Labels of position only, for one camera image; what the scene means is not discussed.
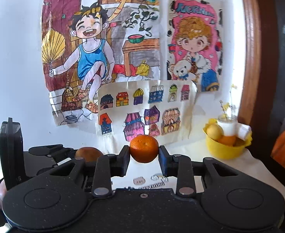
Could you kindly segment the person's left hand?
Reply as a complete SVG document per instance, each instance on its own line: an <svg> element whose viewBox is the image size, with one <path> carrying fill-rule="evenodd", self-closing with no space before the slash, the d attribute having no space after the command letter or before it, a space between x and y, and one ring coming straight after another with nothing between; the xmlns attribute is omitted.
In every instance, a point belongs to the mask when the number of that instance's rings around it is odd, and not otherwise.
<svg viewBox="0 0 285 233"><path fill-rule="evenodd" d="M6 185L5 185L5 181L2 180L0 182L0 209L2 209L2 207L3 207L3 199L4 199L5 195L6 195L6 193L7 193L7 188L6 188Z"/></svg>

